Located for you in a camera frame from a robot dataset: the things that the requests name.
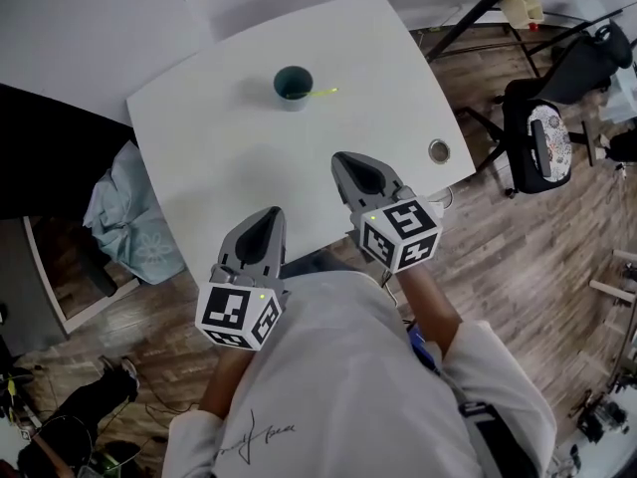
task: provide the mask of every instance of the chair leg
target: chair leg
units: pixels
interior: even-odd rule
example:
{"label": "chair leg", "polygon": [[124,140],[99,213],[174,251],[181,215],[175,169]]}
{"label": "chair leg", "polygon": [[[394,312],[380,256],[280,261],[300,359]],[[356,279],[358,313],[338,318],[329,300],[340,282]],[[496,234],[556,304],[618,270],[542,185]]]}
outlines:
{"label": "chair leg", "polygon": [[480,172],[484,171],[487,167],[493,164],[493,162],[504,153],[505,153],[505,146],[500,143],[496,147],[496,149],[487,156],[487,159],[485,159],[482,163],[480,163],[480,166],[476,168],[475,175],[478,175]]}
{"label": "chair leg", "polygon": [[491,122],[485,116],[476,112],[473,108],[465,107],[456,111],[456,117],[462,114],[467,114],[473,119],[477,120],[487,130],[487,133],[494,141],[502,140],[505,132],[501,130],[499,127],[497,127],[493,122]]}

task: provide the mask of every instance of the white shirt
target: white shirt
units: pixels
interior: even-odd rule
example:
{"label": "white shirt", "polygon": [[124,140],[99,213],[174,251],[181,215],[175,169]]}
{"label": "white shirt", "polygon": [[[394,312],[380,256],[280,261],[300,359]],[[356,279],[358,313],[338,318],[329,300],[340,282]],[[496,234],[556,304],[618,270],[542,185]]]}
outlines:
{"label": "white shirt", "polygon": [[[225,423],[204,411],[172,421],[163,478],[483,476],[451,388],[418,361],[371,278],[317,273],[286,287],[287,309]],[[520,429],[543,472],[554,417],[489,325],[463,323],[442,367]]]}

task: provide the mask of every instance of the white table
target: white table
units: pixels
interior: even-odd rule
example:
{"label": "white table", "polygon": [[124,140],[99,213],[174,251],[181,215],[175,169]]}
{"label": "white table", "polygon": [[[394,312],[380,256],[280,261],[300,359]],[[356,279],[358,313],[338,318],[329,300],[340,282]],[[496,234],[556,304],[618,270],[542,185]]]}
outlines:
{"label": "white table", "polygon": [[[299,113],[279,108],[282,67],[304,66],[315,90]],[[287,260],[342,238],[348,209],[331,176],[339,150],[389,163],[427,195],[474,173],[438,82],[386,0],[337,0],[246,30],[198,53],[128,99],[155,193],[197,282],[227,232],[270,205],[285,210]],[[445,164],[432,140],[451,149]]]}

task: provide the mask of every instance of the blue cloth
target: blue cloth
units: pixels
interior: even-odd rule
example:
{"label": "blue cloth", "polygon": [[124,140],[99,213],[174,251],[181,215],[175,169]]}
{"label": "blue cloth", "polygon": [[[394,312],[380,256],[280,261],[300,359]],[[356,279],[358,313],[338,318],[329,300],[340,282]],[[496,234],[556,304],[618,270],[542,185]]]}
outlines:
{"label": "blue cloth", "polygon": [[139,149],[130,141],[98,181],[84,217],[100,249],[152,285],[185,269]]}

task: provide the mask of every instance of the wooden floor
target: wooden floor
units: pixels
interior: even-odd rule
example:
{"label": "wooden floor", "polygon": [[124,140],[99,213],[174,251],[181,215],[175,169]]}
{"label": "wooden floor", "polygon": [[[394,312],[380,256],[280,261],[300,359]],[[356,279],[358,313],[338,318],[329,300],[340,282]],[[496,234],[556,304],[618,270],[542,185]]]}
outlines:
{"label": "wooden floor", "polygon": [[[542,30],[525,38],[552,34]],[[414,38],[426,51],[438,36]],[[452,48],[512,39],[501,27],[478,28]],[[545,70],[546,54],[538,55],[537,63]],[[517,48],[440,59],[432,68],[452,107],[471,105],[498,123],[502,113],[490,103],[493,96],[509,81],[532,76]],[[613,135],[620,130],[596,121],[599,99],[564,109],[571,130],[579,130],[582,115],[593,119],[597,131]],[[422,125],[425,134],[427,122]],[[475,122],[462,119],[460,125],[474,161],[480,162],[493,144]],[[400,165],[393,166],[399,171]],[[502,157],[480,177],[453,186],[454,203],[430,267],[463,317],[488,320],[520,361],[552,406],[562,440],[572,431],[568,410],[586,388],[603,387],[620,343],[613,323],[620,323],[624,314],[587,283],[595,278],[621,284],[621,263],[611,260],[611,252],[626,248],[634,237],[637,182],[630,176],[622,180],[611,163],[590,168],[585,150],[577,147],[572,178],[560,189],[509,200],[503,191],[511,185]],[[348,240],[330,249],[351,263],[362,263]],[[379,277],[377,266],[370,272]],[[397,291],[393,281],[390,285]],[[166,410],[155,395],[175,409],[187,408],[199,399],[217,358],[192,324],[196,294],[188,273],[144,286],[73,333],[67,343],[23,357],[20,365],[45,367],[55,390],[57,400],[45,373],[35,372],[30,392],[38,408],[54,409],[76,387],[97,379],[99,355],[127,355],[142,374],[140,396],[108,426],[100,442],[142,444],[151,435],[165,435],[173,414],[152,410]],[[403,304],[402,294],[396,296]],[[163,451],[151,441],[137,461],[157,470]]]}

